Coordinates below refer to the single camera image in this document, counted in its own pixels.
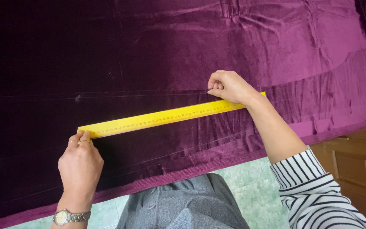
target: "black and white striped shirt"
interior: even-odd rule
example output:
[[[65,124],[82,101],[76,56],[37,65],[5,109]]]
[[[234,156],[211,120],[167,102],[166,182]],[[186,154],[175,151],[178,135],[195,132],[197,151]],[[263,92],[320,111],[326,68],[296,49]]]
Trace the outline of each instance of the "black and white striped shirt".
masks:
[[[366,218],[341,195],[340,185],[310,149],[270,168],[281,187],[279,196],[289,210],[292,229],[366,229]]]

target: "gold ring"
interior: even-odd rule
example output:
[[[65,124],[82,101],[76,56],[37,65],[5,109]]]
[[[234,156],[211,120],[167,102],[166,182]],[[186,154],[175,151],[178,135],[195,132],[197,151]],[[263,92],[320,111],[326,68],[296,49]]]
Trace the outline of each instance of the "gold ring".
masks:
[[[86,141],[87,143],[90,143],[89,140],[81,140],[81,141],[79,141],[79,144],[82,143],[82,142],[84,142],[84,141]]]

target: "wooden door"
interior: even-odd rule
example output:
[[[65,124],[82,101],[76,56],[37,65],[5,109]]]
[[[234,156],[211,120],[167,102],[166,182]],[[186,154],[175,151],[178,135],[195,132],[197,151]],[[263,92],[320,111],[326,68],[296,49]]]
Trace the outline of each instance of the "wooden door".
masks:
[[[341,193],[366,217],[366,130],[310,145]]]

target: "hand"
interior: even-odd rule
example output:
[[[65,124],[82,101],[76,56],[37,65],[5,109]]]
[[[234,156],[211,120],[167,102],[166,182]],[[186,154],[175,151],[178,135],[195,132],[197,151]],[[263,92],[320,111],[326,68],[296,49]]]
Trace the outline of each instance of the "hand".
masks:
[[[63,195],[76,202],[92,201],[103,165],[104,160],[90,140],[90,132],[77,130],[77,134],[70,137],[69,146],[58,160]]]
[[[257,94],[251,85],[234,71],[217,70],[211,74],[207,93],[228,100],[232,103],[246,105],[250,97]]]

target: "watch face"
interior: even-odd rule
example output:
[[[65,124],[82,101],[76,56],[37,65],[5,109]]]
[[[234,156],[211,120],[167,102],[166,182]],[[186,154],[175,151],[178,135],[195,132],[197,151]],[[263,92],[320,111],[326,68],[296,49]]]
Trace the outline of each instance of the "watch face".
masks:
[[[57,213],[54,218],[56,225],[63,225],[67,220],[68,212],[66,210],[61,210]]]

